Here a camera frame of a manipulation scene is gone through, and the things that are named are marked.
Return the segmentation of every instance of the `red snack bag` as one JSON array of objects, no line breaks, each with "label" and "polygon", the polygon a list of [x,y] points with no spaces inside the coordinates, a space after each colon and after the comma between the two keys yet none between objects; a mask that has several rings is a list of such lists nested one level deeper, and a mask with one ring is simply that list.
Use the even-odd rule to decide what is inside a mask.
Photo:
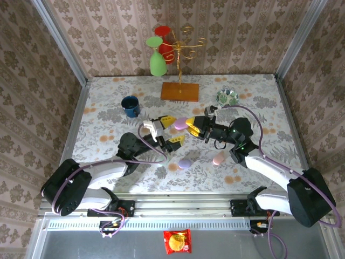
[{"label": "red snack bag", "polygon": [[192,252],[192,240],[189,229],[181,231],[164,231],[163,238],[167,254]]}]

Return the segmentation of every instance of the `wooden base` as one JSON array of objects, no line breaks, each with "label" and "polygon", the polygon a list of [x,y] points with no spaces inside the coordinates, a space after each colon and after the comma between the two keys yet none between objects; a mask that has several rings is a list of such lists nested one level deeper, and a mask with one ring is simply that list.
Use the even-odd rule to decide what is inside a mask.
[{"label": "wooden base", "polygon": [[161,100],[169,101],[199,101],[199,84],[163,82]]}]

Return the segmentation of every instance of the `patterned wallpaper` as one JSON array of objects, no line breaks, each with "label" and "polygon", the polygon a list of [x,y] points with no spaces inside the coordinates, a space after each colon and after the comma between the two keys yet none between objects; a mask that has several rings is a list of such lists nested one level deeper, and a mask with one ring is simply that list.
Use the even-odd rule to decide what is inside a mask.
[{"label": "patterned wallpaper", "polygon": [[[276,72],[310,0],[45,0],[89,77],[149,75],[145,40],[159,25],[208,39],[184,74]],[[175,63],[169,74],[177,74]]]},{"label": "patterned wallpaper", "polygon": [[[285,77],[309,164],[345,217],[345,1],[328,0]],[[341,229],[345,244],[345,226]]]},{"label": "patterned wallpaper", "polygon": [[80,85],[38,12],[0,1],[0,258],[24,258]]}]

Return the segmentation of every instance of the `gold mug tree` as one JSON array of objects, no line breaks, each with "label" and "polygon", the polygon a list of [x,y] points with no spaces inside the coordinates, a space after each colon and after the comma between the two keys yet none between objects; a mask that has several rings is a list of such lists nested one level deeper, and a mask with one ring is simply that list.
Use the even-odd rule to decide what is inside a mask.
[{"label": "gold mug tree", "polygon": [[[165,27],[165,34],[161,36],[166,36],[170,32],[170,28],[167,26],[161,27]],[[175,41],[172,44],[168,44],[167,41],[157,36],[150,37],[146,41],[146,44],[155,50],[150,59],[151,74],[154,76],[162,76],[167,72],[166,64],[170,64],[175,59],[175,51],[177,51],[176,66],[178,70],[178,83],[163,82],[161,100],[199,101],[199,84],[182,83],[182,69],[180,68],[181,57],[194,59],[197,57],[197,52],[194,49],[206,46],[207,44],[205,38],[200,38],[198,40],[199,44],[188,46],[185,42],[189,41],[189,35],[193,30],[194,29],[190,26],[183,27],[182,31],[188,35],[185,40],[177,40],[174,31],[171,30]],[[158,48],[160,48],[160,52],[161,49],[166,48],[168,48],[168,51],[160,54],[157,51]]]}]

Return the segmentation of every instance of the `gray floor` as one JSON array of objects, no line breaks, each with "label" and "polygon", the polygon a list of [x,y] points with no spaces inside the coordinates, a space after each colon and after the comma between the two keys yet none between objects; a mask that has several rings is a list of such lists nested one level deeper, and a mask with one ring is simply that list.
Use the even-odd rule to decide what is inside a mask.
[{"label": "gray floor", "polygon": [[[305,228],[294,220],[276,220],[273,233],[280,235],[288,248],[288,258],[327,259],[327,249],[318,224]],[[122,231],[113,238],[98,232],[51,231],[47,235],[41,259],[230,259],[272,258],[267,238],[243,235],[246,231],[192,231],[192,254],[167,255],[161,231]],[[282,258],[282,246],[273,247]]]}]

